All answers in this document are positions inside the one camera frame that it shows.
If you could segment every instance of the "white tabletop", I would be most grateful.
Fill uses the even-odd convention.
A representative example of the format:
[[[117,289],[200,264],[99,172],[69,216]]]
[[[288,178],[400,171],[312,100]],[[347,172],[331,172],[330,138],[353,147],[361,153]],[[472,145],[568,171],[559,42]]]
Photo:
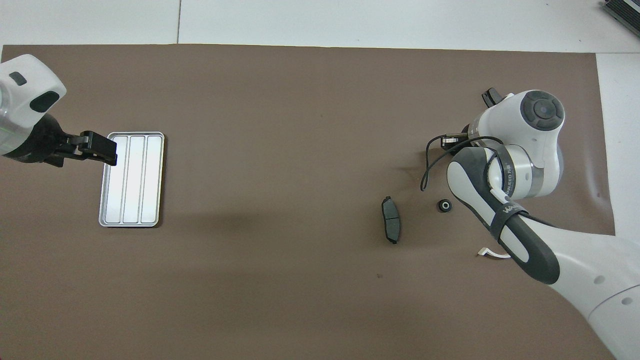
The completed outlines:
[[[598,1],[0,0],[0,44],[177,42],[596,53],[616,234],[640,234],[640,38]]]

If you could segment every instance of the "black rubber wheel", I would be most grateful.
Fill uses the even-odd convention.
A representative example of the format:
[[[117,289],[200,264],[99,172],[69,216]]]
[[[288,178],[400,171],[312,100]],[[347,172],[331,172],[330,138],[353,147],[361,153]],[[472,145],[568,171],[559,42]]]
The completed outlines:
[[[442,199],[438,201],[438,210],[441,213],[448,213],[453,208],[453,204],[449,199]]]

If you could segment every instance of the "silver rectangular tray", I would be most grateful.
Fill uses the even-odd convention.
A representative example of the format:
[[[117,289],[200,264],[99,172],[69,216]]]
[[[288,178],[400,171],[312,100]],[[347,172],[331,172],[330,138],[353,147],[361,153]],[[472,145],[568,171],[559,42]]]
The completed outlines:
[[[131,131],[107,136],[117,144],[118,163],[104,165],[100,225],[152,227],[160,216],[164,134]]]

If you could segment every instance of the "brown mat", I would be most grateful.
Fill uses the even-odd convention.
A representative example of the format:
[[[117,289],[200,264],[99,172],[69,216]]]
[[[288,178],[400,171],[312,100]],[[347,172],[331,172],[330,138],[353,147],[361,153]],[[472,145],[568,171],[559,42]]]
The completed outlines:
[[[163,221],[101,227],[98,163],[0,159],[3,359],[611,358],[548,286],[474,256],[501,248],[445,163],[419,191],[426,141],[471,122],[483,91],[538,88],[566,108],[566,168],[523,205],[612,234],[593,54],[57,45],[3,59],[23,53],[67,86],[51,112],[65,131],[166,135]]]

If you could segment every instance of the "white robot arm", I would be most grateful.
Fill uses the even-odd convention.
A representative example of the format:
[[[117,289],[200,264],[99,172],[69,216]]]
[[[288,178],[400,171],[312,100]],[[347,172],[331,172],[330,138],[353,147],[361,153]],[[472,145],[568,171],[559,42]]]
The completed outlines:
[[[447,182],[522,270],[569,300],[614,356],[637,359],[640,245],[558,229],[513,202],[555,189],[563,122],[564,109],[553,95],[510,94],[468,128],[470,139],[494,136],[504,144],[484,139],[462,148],[449,164]]]
[[[32,55],[0,64],[0,155],[62,167],[65,158],[116,165],[116,144],[83,131],[65,133],[47,112],[67,93],[60,79]]]

